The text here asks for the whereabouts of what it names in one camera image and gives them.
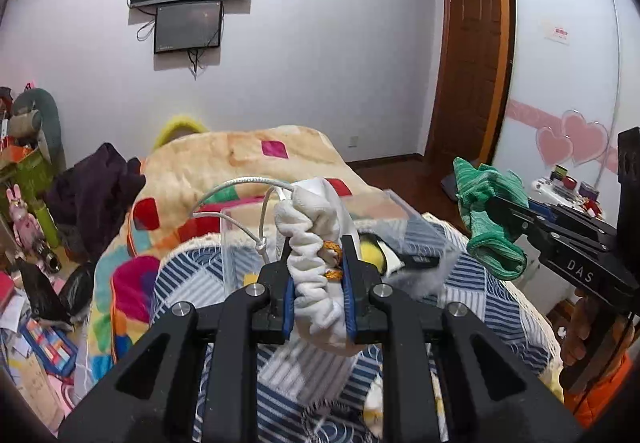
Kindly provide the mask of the person's right hand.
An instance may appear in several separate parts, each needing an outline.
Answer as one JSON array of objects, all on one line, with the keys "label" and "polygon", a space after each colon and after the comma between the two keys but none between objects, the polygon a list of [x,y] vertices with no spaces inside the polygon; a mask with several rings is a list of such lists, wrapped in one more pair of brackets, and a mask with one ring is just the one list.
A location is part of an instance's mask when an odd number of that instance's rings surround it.
[{"label": "person's right hand", "polygon": [[[579,299],[574,306],[574,311],[570,318],[570,325],[567,327],[566,337],[561,347],[561,359],[565,367],[574,365],[586,356],[585,341],[589,337],[591,323],[598,306],[598,301],[594,301],[585,291],[576,289],[575,295],[578,296]],[[616,319],[612,330],[612,336],[615,340],[614,349],[617,342],[620,341],[625,327],[626,319],[623,319],[623,317]],[[631,328],[626,332],[625,339],[619,347],[620,351],[618,351],[618,354],[612,360],[611,365],[608,366],[608,370],[605,371],[605,376],[615,374],[618,367],[620,367],[620,362],[629,345],[629,335],[631,339],[634,337],[634,330]]]}]

